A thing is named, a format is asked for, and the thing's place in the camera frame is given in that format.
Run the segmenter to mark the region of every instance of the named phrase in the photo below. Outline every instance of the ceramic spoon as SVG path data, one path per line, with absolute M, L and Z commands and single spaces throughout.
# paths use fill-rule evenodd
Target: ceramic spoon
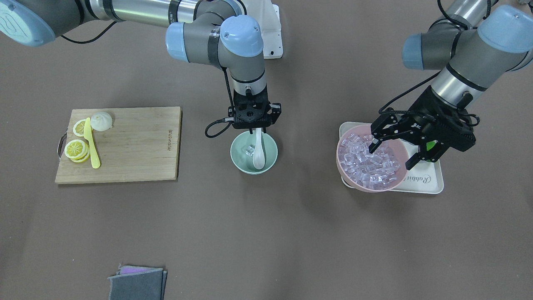
M 265 167 L 265 153 L 263 152 L 263 139 L 261 135 L 263 130 L 261 128 L 255 129 L 255 152 L 254 152 L 254 167 L 261 170 Z

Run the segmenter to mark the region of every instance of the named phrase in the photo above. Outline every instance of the gray tabletop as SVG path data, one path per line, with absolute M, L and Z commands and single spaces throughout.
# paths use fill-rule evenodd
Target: gray tabletop
M 437 4 L 275 3 L 280 154 L 260 176 L 230 160 L 239 131 L 204 136 L 228 106 L 223 74 L 170 58 L 165 28 L 126 22 L 36 49 L 0 36 L 1 299 L 105 299 L 119 264 L 164 267 L 167 299 L 533 298 L 533 67 L 472 105 L 478 142 L 442 157 L 442 193 L 363 193 L 341 183 L 339 126 L 373 121 L 434 73 L 406 69 L 401 49 Z M 183 108 L 177 180 L 54 183 L 72 109 L 148 106 Z

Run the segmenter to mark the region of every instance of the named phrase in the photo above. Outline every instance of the white tray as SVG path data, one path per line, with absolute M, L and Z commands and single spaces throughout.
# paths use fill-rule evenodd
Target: white tray
M 349 129 L 367 123 L 360 122 L 344 122 L 338 129 L 339 138 L 347 132 Z M 417 146 L 413 146 L 410 143 L 403 141 L 407 149 L 409 157 L 418 151 Z M 345 186 L 349 186 L 343 178 L 341 178 Z M 438 194 L 444 189 L 444 179 L 442 177 L 442 170 L 440 168 L 440 161 L 434 163 L 420 162 L 414 166 L 411 170 L 407 171 L 407 175 L 403 182 L 392 189 L 394 192 L 407 192 L 407 193 L 422 193 L 422 194 Z

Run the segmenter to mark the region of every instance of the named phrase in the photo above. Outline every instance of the folded cloth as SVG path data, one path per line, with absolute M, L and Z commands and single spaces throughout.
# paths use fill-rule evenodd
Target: folded cloth
M 162 268 L 121 266 L 108 278 L 109 300 L 163 300 L 166 276 Z

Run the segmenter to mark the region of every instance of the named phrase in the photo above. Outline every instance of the black cable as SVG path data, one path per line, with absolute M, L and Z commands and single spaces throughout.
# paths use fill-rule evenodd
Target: black cable
M 437 0 L 437 6 L 439 7 L 439 10 L 440 12 L 442 13 L 442 15 L 446 18 L 446 20 L 450 21 L 451 23 L 457 25 L 457 26 L 460 26 L 460 27 L 463 27 L 465 30 L 468 30 L 468 26 L 463 23 L 463 22 L 459 22 L 457 20 L 454 20 L 452 19 L 447 13 L 446 11 L 444 10 L 444 8 L 442 7 L 442 3 L 440 3 L 440 0 Z
M 461 114 L 461 113 L 459 113 L 459 109 L 457 109 L 457 113 L 458 113 L 460 116 L 463 116 L 463 117 L 472 117 L 472 118 L 474 118 L 474 119 L 476 120 L 476 123 L 475 123 L 475 124 L 471 123 L 470 121 L 468 121 L 468 122 L 464 122 L 466 125 L 468 125 L 468 126 L 470 126 L 470 127 L 477 126 L 477 125 L 479 125 L 479 122 L 481 122 L 481 118 L 478 117 L 478 115 L 476 115 L 476 114 L 466 114 L 466 115 L 465 115 L 465 114 Z
M 243 7 L 244 14 L 248 14 L 248 12 L 246 11 L 246 5 L 244 5 L 244 3 L 241 0 L 237 0 L 237 2 L 239 2 L 240 5 Z
M 230 98 L 230 105 L 231 105 L 231 109 L 233 109 L 233 111 L 235 112 L 235 105 L 233 104 L 233 97 L 231 96 L 231 88 L 230 88 L 230 82 L 229 82 L 229 79 L 228 79 L 228 72 L 226 71 L 227 68 L 222 68 L 222 71 L 224 72 L 224 79 L 226 81 L 226 88 L 228 89 L 228 97 Z M 209 124 L 206 128 L 205 128 L 205 136 L 208 137 L 208 138 L 216 138 L 217 136 L 221 135 L 223 132 L 225 132 L 230 126 L 231 126 L 231 123 L 233 122 L 228 122 L 228 125 L 226 125 L 226 127 L 224 127 L 224 129 L 222 129 L 221 131 L 219 131 L 218 133 L 214 134 L 214 135 L 210 135 L 209 133 L 207 133 L 207 131 L 209 130 L 209 128 L 211 128 L 211 126 L 215 125 L 215 124 L 219 124 L 219 123 L 224 123 L 224 122 L 227 122 L 226 121 L 226 118 L 223 118 L 223 119 L 220 119 L 220 120 L 216 120 L 215 122 Z
M 91 39 L 91 40 L 88 40 L 88 41 L 83 41 L 83 42 L 80 42 L 80 41 L 74 41 L 74 40 L 71 40 L 69 38 L 67 38 L 66 36 L 62 35 L 61 37 L 66 39 L 67 41 L 69 42 L 72 42 L 72 43 L 75 43 L 75 44 L 88 44 L 88 43 L 92 43 L 96 40 L 98 40 L 100 37 L 102 37 L 102 35 L 104 35 L 109 29 L 111 29 L 111 27 L 113 27 L 113 25 L 115 25 L 117 23 L 117 21 L 113 21 L 113 23 L 111 23 L 106 29 L 104 29 L 98 36 L 96 36 L 95 38 Z
M 231 122 L 228 122 L 228 125 L 226 125 L 226 127 L 224 127 L 224 129 L 222 129 L 221 131 L 219 131 L 218 133 L 214 134 L 214 135 L 209 135 L 209 133 L 207 133 L 207 131 L 209 130 L 209 128 L 211 128 L 211 126 L 215 125 L 215 124 L 219 124 L 219 123 L 224 123 L 226 120 L 226 118 L 223 118 L 223 119 L 220 119 L 220 120 L 216 120 L 215 122 L 209 124 L 206 128 L 205 128 L 205 136 L 208 137 L 208 138 L 216 138 L 217 136 L 221 135 L 223 132 L 226 131 L 226 129 L 228 129 L 230 126 L 231 126 Z
M 386 112 L 384 112 L 383 110 L 385 110 L 389 105 L 391 105 L 393 102 L 395 102 L 396 100 L 400 99 L 401 97 L 407 95 L 408 93 L 411 93 L 412 91 L 418 89 L 419 87 L 421 87 L 422 85 L 428 83 L 429 81 L 431 81 L 432 79 L 434 79 L 437 75 L 440 74 L 440 71 L 438 71 L 437 73 L 435 73 L 434 75 L 432 75 L 431 77 L 429 77 L 428 79 L 418 83 L 417 85 L 415 85 L 414 87 L 410 88 L 409 90 L 399 94 L 398 96 L 394 97 L 392 100 L 390 100 L 389 102 L 387 102 L 387 104 L 385 104 L 382 108 L 380 108 L 377 112 L 380 114 L 380 115 L 392 115 L 392 114 L 407 114 L 407 115 L 419 115 L 421 117 L 424 117 L 425 115 L 422 114 L 422 113 L 418 113 L 418 112 L 410 112 L 408 110 L 387 110 Z
M 490 0 L 487 0 L 487 14 L 483 17 L 483 20 L 487 19 L 490 16 L 490 9 L 492 8 L 492 3 Z
M 228 97 L 230 98 L 230 104 L 231 108 L 235 109 L 235 104 L 233 104 L 233 97 L 231 96 L 231 88 L 230 88 L 230 82 L 228 80 L 228 72 L 226 72 L 227 68 L 222 67 L 222 71 L 224 72 L 224 79 L 226 80 L 226 88 L 228 89 Z

